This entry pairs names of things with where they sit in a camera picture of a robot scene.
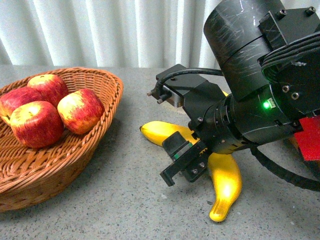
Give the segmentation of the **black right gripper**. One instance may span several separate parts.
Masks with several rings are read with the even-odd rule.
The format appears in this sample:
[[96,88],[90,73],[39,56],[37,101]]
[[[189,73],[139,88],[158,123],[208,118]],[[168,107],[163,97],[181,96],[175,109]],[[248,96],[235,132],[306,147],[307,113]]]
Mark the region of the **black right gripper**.
[[160,127],[159,143],[172,159],[172,163],[160,173],[162,179],[171,187],[175,184],[173,176],[181,172],[190,183],[195,182],[208,167],[208,158],[213,153],[212,146],[223,147],[227,138],[218,138],[214,127],[218,124],[212,117],[222,104],[229,104],[227,95],[214,106],[211,99],[199,101],[195,97],[184,99],[175,95],[165,100],[184,111],[191,119],[188,127],[163,122]]

